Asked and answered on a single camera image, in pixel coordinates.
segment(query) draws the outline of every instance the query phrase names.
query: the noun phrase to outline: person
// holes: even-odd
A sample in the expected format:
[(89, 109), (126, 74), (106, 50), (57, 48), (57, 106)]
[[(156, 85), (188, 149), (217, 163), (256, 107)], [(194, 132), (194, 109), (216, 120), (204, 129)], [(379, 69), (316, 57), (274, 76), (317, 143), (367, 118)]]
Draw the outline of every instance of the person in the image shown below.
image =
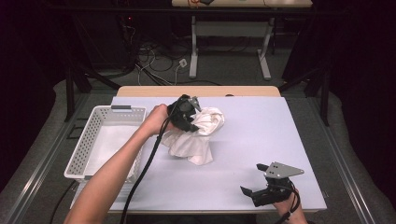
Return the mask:
[[(108, 160), (86, 184), (64, 220), (68, 223), (102, 223), (116, 200), (134, 160), (145, 142), (160, 132), (167, 118), (167, 106), (156, 105), (130, 139)], [(175, 128), (168, 124), (167, 130)], [(283, 216), (295, 203), (293, 194), (281, 203), (274, 203)], [(287, 220), (289, 224), (307, 223), (300, 206)]]

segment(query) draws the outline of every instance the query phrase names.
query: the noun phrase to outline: cable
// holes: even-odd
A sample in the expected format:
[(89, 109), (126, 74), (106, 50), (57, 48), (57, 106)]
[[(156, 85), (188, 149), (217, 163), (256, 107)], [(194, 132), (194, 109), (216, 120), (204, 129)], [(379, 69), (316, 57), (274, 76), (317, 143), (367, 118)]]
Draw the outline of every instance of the cable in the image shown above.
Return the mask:
[(64, 191), (64, 194), (62, 195), (62, 197), (58, 200), (58, 202), (56, 203), (52, 214), (50, 215), (50, 220), (49, 220), (49, 224), (52, 223), (53, 218), (55, 217), (56, 211), (58, 210), (59, 204), (61, 204), (62, 200), (64, 199), (64, 196), (66, 196), (66, 193), (72, 188), (72, 186), (76, 183), (76, 180), (73, 180), (72, 183), (69, 185), (69, 187), (67, 187), (67, 189)]
[(166, 68), (164, 68), (164, 69), (162, 69), (162, 70), (158, 70), (158, 69), (153, 68), (153, 67), (150, 65), (149, 68), (151, 68), (151, 70), (153, 70), (153, 71), (155, 71), (155, 72), (166, 72), (166, 71), (168, 71), (169, 69), (171, 69), (171, 68), (173, 67), (173, 64), (174, 64), (172, 58), (170, 58), (170, 57), (168, 57), (168, 56), (166, 56), (166, 55), (163, 55), (163, 57), (164, 57), (164, 58), (168, 58), (168, 59), (171, 61), (171, 62), (170, 62), (170, 65), (169, 65), (168, 67), (166, 67)]
[[(128, 68), (126, 68), (126, 70), (124, 70), (124, 71), (122, 71), (122, 72), (120, 72), (120, 73), (118, 73), (118, 74), (111, 74), (111, 75), (100, 74), (100, 75), (101, 75), (102, 77), (106, 77), (107, 79), (113, 79), (113, 78), (116, 78), (116, 77), (123, 77), (123, 76), (126, 76), (126, 75), (130, 74), (132, 71), (134, 71), (134, 69), (128, 67)], [(87, 77), (89, 77), (89, 78), (95, 78), (95, 77), (91, 76), (90, 74), (85, 74), (85, 75), (86, 75)]]
[(172, 66), (173, 66), (173, 60), (172, 60), (170, 57), (168, 57), (168, 58), (171, 60), (171, 65), (170, 65), (169, 67), (165, 68), (164, 70), (156, 70), (156, 69), (154, 69), (154, 68), (152, 67), (152, 65), (153, 65), (154, 61), (157, 60), (157, 56), (156, 56), (155, 52), (154, 52), (152, 49), (148, 49), (148, 50), (149, 50), (149, 52), (152, 53), (153, 58), (152, 58), (151, 62), (150, 62), (149, 64), (145, 65), (142, 69), (146, 69), (147, 67), (149, 67), (149, 68), (151, 68), (153, 71), (156, 71), (156, 72), (165, 72), (165, 71), (169, 70), (170, 68), (172, 68)]
[[(205, 52), (222, 52), (222, 53), (225, 53), (225, 52), (242, 52), (242, 51), (244, 51), (245, 49), (247, 49), (247, 48), (249, 47), (250, 42), (251, 42), (251, 37), (250, 37), (250, 36), (249, 36), (249, 37), (246, 37), (246, 36), (239, 36), (238, 39), (239, 39), (239, 40), (238, 40), (236, 43), (234, 43), (233, 46), (230, 47), (229, 49), (218, 50), (218, 49), (210, 49), (209, 47), (205, 47), (205, 48), (203, 49), (202, 47), (200, 47), (200, 50), (201, 50), (201, 51), (205, 51)], [(245, 46), (243, 46), (243, 47), (242, 47), (241, 49), (239, 49), (239, 50), (235, 50), (236, 47), (242, 46), (242, 43), (244, 43), (245, 41), (247, 42), (247, 43), (245, 44)]]
[(181, 46), (181, 47), (183, 47), (183, 49), (185, 49), (185, 51), (179, 56), (172, 56), (169, 53), (165, 53), (163, 51), (160, 51), (159, 49), (158, 49), (158, 51), (159, 51), (159, 53), (161, 53), (161, 55), (164, 55), (164, 56), (166, 56), (166, 57), (168, 57), (168, 58), (170, 58), (172, 60), (179, 60), (179, 59), (183, 58), (184, 56), (186, 56), (190, 52), (189, 49), (186, 46), (183, 46), (183, 45), (181, 45), (179, 43), (176, 43), (175, 46)]
[(176, 68), (176, 72), (175, 72), (175, 86), (177, 84), (177, 70), (178, 68), (181, 66), (181, 64), (178, 65), (178, 67)]
[(282, 189), (287, 189), (287, 190), (290, 190), (291, 192), (294, 193), (293, 202), (291, 203), (291, 208), (290, 208), (289, 212), (286, 213), (286, 214), (284, 214), (284, 215), (275, 223), (275, 224), (281, 224), (281, 223), (283, 223), (284, 221), (286, 221), (287, 219), (289, 219), (289, 217), (293, 214), (293, 212), (295, 212), (295, 211), (297, 210), (297, 208), (300, 206), (300, 202), (301, 202), (300, 194), (297, 192), (296, 188), (294, 187), (294, 185), (293, 185), (292, 183), (291, 183), (292, 189), (285, 188), (285, 187), (282, 187), (282, 186), (276, 186), (276, 185), (271, 185), (271, 186), (272, 186), (272, 187), (282, 188)]
[(151, 60), (151, 62), (145, 66), (142, 66), (140, 63), (136, 63), (135, 66), (137, 66), (138, 68), (138, 73), (137, 73), (137, 82), (139, 83), (139, 85), (141, 86), (142, 84), (140, 83), (140, 74), (141, 72), (145, 72), (146, 75), (148, 75), (148, 77), (154, 81), (157, 85), (163, 86), (165, 85), (163, 82), (165, 81), (164, 79), (162, 80), (157, 80), (158, 76), (154, 77), (154, 75), (152, 75), (146, 68), (149, 67), (152, 63), (154, 63), (155, 60), (155, 53), (152, 49), (149, 50), (150, 52), (152, 52), (153, 54), (153, 58)]
[[(166, 86), (165, 83), (168, 84), (168, 85), (171, 85), (171, 86), (176, 85), (176, 82), (171, 81), (171, 80), (166, 80), (166, 79), (163, 79), (163, 78), (158, 77), (156, 75), (153, 75), (147, 69), (144, 69), (144, 72), (146, 73), (146, 75), (148, 75), (149, 78), (151, 78), (151, 80), (153, 80), (154, 82), (156, 82), (160, 86)], [(213, 84), (213, 85), (216, 85), (216, 86), (222, 86), (222, 84), (219, 84), (217, 82), (210, 81), (210, 80), (192, 80), (192, 81), (184, 81), (184, 82), (178, 81), (177, 82), (177, 84), (190, 84), (190, 83), (210, 83), (210, 84)]]
[[(177, 105), (178, 101), (180, 101), (180, 99), (181, 99), (181, 97), (179, 97), (177, 99), (176, 105)], [(134, 186), (132, 187), (132, 189), (131, 189), (131, 191), (130, 191), (130, 193), (128, 195), (128, 198), (127, 198), (127, 200), (125, 202), (125, 206), (124, 206), (124, 209), (122, 211), (120, 224), (124, 223), (124, 220), (125, 220), (125, 217), (126, 217), (126, 211), (128, 210), (128, 207), (129, 207), (129, 204), (131, 202), (131, 199), (134, 196), (134, 192), (136, 191), (137, 187), (139, 186), (140, 182), (142, 181), (143, 177), (145, 176), (147, 170), (149, 169), (149, 166), (151, 165), (152, 160), (154, 159), (155, 153), (157, 152), (158, 146), (161, 143), (161, 139), (163, 138), (163, 134), (166, 132), (166, 128), (168, 127), (168, 124), (170, 122), (171, 116), (173, 116), (175, 108), (176, 107), (174, 106), (172, 108), (172, 111), (169, 113), (168, 118), (166, 118), (163, 121), (163, 125), (162, 125), (162, 127), (160, 129), (160, 133), (158, 134), (157, 140), (155, 141), (154, 147), (153, 147), (153, 149), (151, 151), (151, 154), (149, 155), (148, 162), (146, 163), (145, 167), (143, 168), (142, 173), (140, 174), (140, 176), (137, 178), (136, 182), (134, 183)]]
[(140, 74), (141, 74), (141, 71), (143, 71), (153, 82), (155, 82), (155, 83), (156, 83), (157, 85), (159, 85), (159, 86), (166, 86), (166, 85), (172, 86), (172, 85), (173, 85), (173, 84), (170, 83), (169, 81), (167, 81), (167, 80), (165, 80), (165, 79), (163, 79), (163, 78), (161, 78), (161, 77), (159, 77), (159, 76), (157, 76), (157, 75), (154, 75), (154, 74), (150, 73), (150, 71), (147, 70), (146, 68), (143, 68), (142, 65), (141, 65), (140, 63), (136, 63), (135, 65), (136, 65), (136, 67), (138, 68), (137, 82), (139, 83), (140, 86), (142, 85), (142, 84), (140, 83)]

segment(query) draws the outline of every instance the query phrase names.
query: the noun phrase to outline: black cable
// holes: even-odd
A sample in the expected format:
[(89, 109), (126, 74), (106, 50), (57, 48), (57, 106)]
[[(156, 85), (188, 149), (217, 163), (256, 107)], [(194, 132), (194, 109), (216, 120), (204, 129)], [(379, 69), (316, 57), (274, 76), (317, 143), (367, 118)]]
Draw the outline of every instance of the black cable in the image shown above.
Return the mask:
[[(243, 42), (245, 42), (245, 40), (247, 39), (247, 43), (244, 47), (242, 47), (239, 50), (234, 50), (236, 49), (236, 47), (239, 47), (240, 45), (242, 45)], [(220, 52), (220, 53), (227, 53), (227, 52), (242, 52), (245, 49), (248, 48), (248, 46), (250, 45), (250, 41), (251, 41), (251, 37), (246, 37), (246, 36), (240, 36), (239, 40), (237, 43), (233, 44), (232, 47), (230, 47), (229, 49), (225, 49), (225, 50), (217, 50), (217, 49), (210, 49), (209, 47), (206, 48), (202, 48), (200, 47), (201, 51), (203, 52)]]
[(294, 185), (292, 185), (292, 189), (285, 188), (285, 187), (281, 187), (281, 186), (274, 186), (274, 187), (279, 187), (279, 188), (282, 188), (282, 189), (291, 190), (291, 192), (294, 193), (293, 202), (291, 203), (291, 208), (290, 208), (289, 212), (286, 213), (286, 214), (284, 214), (284, 215), (275, 223), (275, 224), (281, 224), (281, 223), (283, 223), (284, 221), (286, 221), (287, 219), (289, 219), (289, 217), (292, 215), (292, 213), (295, 212), (295, 211), (297, 210), (297, 208), (300, 206), (301, 199), (300, 199), (300, 194), (297, 192), (297, 190), (295, 189)]
[(186, 50), (185, 50), (180, 56), (172, 56), (172, 55), (169, 55), (168, 53), (165, 53), (165, 52), (163, 52), (163, 51), (160, 51), (159, 49), (158, 49), (158, 52), (159, 52), (161, 55), (166, 56), (166, 57), (168, 57), (168, 58), (170, 58), (170, 59), (172, 59), (172, 60), (181, 59), (181, 58), (183, 58), (184, 56), (186, 56), (187, 53), (189, 53), (189, 50), (186, 48), (186, 46), (183, 46), (183, 45), (181, 45), (181, 44), (175, 44), (175, 45), (181, 46), (181, 47), (185, 48)]
[(76, 183), (76, 180), (73, 180), (72, 183), (69, 185), (69, 187), (67, 187), (67, 189), (64, 191), (64, 194), (62, 195), (62, 197), (61, 197), (61, 198), (58, 200), (58, 202), (56, 203), (56, 205), (55, 205), (55, 207), (54, 207), (54, 209), (53, 209), (53, 211), (52, 211), (52, 214), (50, 215), (49, 224), (52, 223), (52, 221), (53, 221), (53, 219), (54, 219), (54, 217), (55, 217), (56, 211), (58, 210), (59, 205), (61, 204), (62, 200), (64, 199), (64, 196), (66, 196), (66, 193), (72, 188), (72, 186), (73, 186), (75, 183)]
[(158, 79), (157, 77), (155, 77), (154, 75), (152, 75), (150, 73), (149, 70), (147, 70), (146, 68), (143, 68), (142, 65), (140, 63), (136, 63), (135, 64), (137, 66), (137, 68), (141, 71), (143, 71), (153, 82), (155, 82), (157, 85), (159, 86), (165, 86), (165, 84), (163, 83), (163, 80)]
[(149, 166), (151, 165), (152, 160), (154, 159), (155, 153), (157, 152), (158, 146), (161, 143), (161, 139), (163, 138), (163, 134), (166, 131), (166, 128), (170, 122), (170, 117), (173, 115), (174, 111), (175, 111), (175, 106), (173, 107), (171, 113), (168, 115), (168, 118), (166, 118), (166, 120), (163, 121), (163, 125), (160, 129), (160, 133), (157, 136), (157, 140), (155, 141), (154, 147), (151, 151), (151, 154), (149, 155), (148, 161), (145, 165), (145, 167), (143, 168), (142, 173), (140, 174), (140, 176), (137, 178), (136, 182), (134, 183), (134, 186), (132, 187), (128, 198), (125, 202), (125, 206), (124, 209), (122, 211), (122, 216), (121, 216), (121, 220), (120, 220), (120, 224), (123, 224), (125, 221), (125, 217), (126, 217), (126, 211), (128, 210), (129, 204), (131, 202), (132, 197), (134, 196), (134, 192), (136, 191), (137, 187), (139, 186), (140, 182), (142, 181), (143, 177), (145, 176), (147, 170), (149, 169)]
[(167, 68), (164, 68), (164, 69), (161, 69), (161, 70), (157, 70), (157, 69), (153, 68), (153, 67), (151, 66), (151, 64), (149, 65), (149, 68), (151, 68), (154, 72), (166, 72), (166, 71), (168, 71), (169, 69), (171, 69), (171, 68), (173, 67), (173, 64), (174, 64), (173, 59), (172, 59), (171, 57), (165, 55), (165, 54), (163, 54), (163, 57), (164, 57), (164, 58), (168, 58), (168, 59), (171, 61), (171, 62), (170, 62), (170, 65), (169, 65)]
[[(147, 49), (147, 48), (145, 48), (145, 47), (141, 47), (140, 48), (140, 50), (139, 50), (139, 53), (138, 53), (138, 60), (139, 60), (139, 62), (142, 62), (142, 63), (146, 63), (146, 62), (148, 62), (149, 61), (149, 53), (152, 51), (152, 49)], [(146, 56), (146, 59), (145, 60), (142, 60), (142, 59), (140, 59), (140, 56)]]
[[(111, 75), (100, 74), (100, 75), (102, 75), (102, 77), (106, 77), (107, 79), (113, 79), (113, 78), (116, 78), (116, 77), (124, 77), (124, 76), (130, 74), (132, 71), (134, 71), (133, 68), (127, 67), (124, 71), (122, 71), (120, 73), (117, 73), (117, 74), (111, 74)], [(95, 78), (95, 77), (91, 76), (90, 74), (86, 74), (86, 75), (89, 78)]]
[[(170, 81), (170, 80), (166, 80), (166, 79), (160, 79), (158, 77), (155, 77), (147, 69), (144, 69), (144, 71), (145, 71), (146, 75), (148, 75), (151, 78), (151, 80), (153, 80), (154, 82), (156, 82), (157, 84), (159, 84), (161, 86), (166, 86), (166, 83), (164, 83), (164, 82), (175, 84), (174, 81)], [(216, 86), (222, 86), (221, 84), (219, 84), (217, 82), (214, 82), (214, 81), (210, 81), (210, 80), (192, 80), (192, 81), (184, 81), (184, 82), (178, 81), (177, 84), (189, 84), (189, 83), (199, 83), (199, 82), (211, 83), (211, 84), (216, 85)]]

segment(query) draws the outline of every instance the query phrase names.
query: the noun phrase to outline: crumpled cloth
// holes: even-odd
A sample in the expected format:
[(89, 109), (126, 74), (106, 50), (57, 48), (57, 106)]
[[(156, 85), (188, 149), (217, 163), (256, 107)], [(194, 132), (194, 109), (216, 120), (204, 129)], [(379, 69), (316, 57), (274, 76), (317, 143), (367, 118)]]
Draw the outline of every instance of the crumpled cloth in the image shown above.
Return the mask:
[(195, 115), (192, 124), (199, 130), (184, 132), (172, 130), (163, 135), (161, 143), (169, 147), (172, 156), (187, 158), (196, 165), (204, 165), (213, 161), (209, 140), (213, 133), (224, 124), (224, 115), (215, 107), (204, 107)]

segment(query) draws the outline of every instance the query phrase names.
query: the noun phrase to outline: table leg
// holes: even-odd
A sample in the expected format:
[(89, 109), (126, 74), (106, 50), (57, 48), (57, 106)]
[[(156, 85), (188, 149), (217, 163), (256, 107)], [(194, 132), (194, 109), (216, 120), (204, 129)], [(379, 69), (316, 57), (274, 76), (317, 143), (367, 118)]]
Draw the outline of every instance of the table leg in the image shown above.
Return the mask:
[(262, 43), (262, 49), (257, 50), (258, 54), (259, 54), (259, 61), (260, 61), (260, 66), (262, 68), (262, 75), (264, 77), (264, 80), (271, 80), (271, 74), (270, 74), (270, 70), (268, 68), (268, 63), (265, 60), (265, 53), (268, 49), (268, 43), (270, 41), (271, 38), (271, 33), (273, 30), (272, 24), (274, 19), (270, 19), (270, 21), (268, 22), (268, 25), (265, 27), (265, 36), (264, 36), (264, 40)]
[(190, 78), (197, 77), (197, 65), (198, 65), (198, 49), (197, 49), (197, 34), (195, 27), (195, 17), (191, 18), (191, 41), (192, 41), (192, 50), (191, 50), (191, 61), (190, 61)]

